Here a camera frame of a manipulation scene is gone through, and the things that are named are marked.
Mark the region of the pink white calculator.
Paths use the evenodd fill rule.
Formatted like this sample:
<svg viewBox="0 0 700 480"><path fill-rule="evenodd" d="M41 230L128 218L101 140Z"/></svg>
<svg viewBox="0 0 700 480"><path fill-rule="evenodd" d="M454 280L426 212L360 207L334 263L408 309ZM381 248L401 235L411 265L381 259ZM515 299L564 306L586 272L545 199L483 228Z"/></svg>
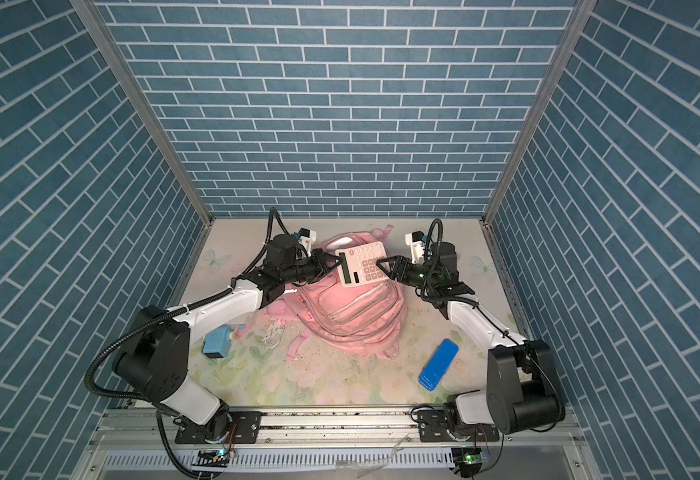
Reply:
<svg viewBox="0 0 700 480"><path fill-rule="evenodd" d="M341 283L346 288L360 287L382 282L388 276L377 266L377 261L387 257L381 241L350 248L338 249Z"/></svg>

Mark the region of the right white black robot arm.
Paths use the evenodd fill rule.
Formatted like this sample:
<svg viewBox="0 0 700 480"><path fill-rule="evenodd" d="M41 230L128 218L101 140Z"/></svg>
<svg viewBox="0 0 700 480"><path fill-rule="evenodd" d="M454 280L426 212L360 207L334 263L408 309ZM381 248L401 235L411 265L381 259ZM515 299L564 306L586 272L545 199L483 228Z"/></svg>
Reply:
<svg viewBox="0 0 700 480"><path fill-rule="evenodd" d="M376 265L390 279L412 287L486 354L486 385L457 394L446 410L458 426L491 424L509 435L547 431L566 417L552 348L513 331L483 306L460 280L454 246L445 243L414 262L396 255Z"/></svg>

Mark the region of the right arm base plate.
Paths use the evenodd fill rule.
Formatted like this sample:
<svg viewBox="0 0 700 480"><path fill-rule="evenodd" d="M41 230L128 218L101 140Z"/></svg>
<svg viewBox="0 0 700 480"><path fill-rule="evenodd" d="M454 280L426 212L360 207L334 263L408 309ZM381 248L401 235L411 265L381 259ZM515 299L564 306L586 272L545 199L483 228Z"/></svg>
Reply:
<svg viewBox="0 0 700 480"><path fill-rule="evenodd" d="M409 416L417 427L420 440L424 443L447 441L491 443L500 440L500 433L495 425L467 424L453 409L417 405L410 410Z"/></svg>

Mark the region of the pink student backpack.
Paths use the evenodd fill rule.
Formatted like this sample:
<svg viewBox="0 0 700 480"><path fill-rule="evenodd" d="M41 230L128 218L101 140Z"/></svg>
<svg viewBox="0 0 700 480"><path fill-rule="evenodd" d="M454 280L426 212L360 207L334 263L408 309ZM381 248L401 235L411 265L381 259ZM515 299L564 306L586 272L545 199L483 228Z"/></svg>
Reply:
<svg viewBox="0 0 700 480"><path fill-rule="evenodd" d="M297 286L265 308L274 320L304 326L289 347L289 360L312 336L348 354L397 358L408 313L403 286L384 274L363 285L345 286L344 279L337 269L314 284Z"/></svg>

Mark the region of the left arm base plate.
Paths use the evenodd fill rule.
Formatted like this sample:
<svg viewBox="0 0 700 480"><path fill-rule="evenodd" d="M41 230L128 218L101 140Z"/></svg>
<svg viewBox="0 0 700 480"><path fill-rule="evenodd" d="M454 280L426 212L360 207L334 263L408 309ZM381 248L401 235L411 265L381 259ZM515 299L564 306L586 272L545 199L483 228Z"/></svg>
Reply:
<svg viewBox="0 0 700 480"><path fill-rule="evenodd" d="M254 444L259 435L260 411L233 411L217 414L199 425L181 416L173 420L178 427L177 444Z"/></svg>

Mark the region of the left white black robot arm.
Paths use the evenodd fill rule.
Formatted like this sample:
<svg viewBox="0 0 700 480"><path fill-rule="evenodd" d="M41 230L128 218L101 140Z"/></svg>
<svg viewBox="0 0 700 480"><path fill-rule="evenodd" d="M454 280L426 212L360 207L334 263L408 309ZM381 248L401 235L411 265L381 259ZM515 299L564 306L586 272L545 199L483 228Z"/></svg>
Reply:
<svg viewBox="0 0 700 480"><path fill-rule="evenodd" d="M141 399L195 425L223 421L224 402L195 381L190 349L214 330L279 299L289 285L315 283L340 265L321 248L308 250L294 235L279 234L263 247L263 260L237 275L222 292L169 310L146 308L134 336L115 352L112 368Z"/></svg>

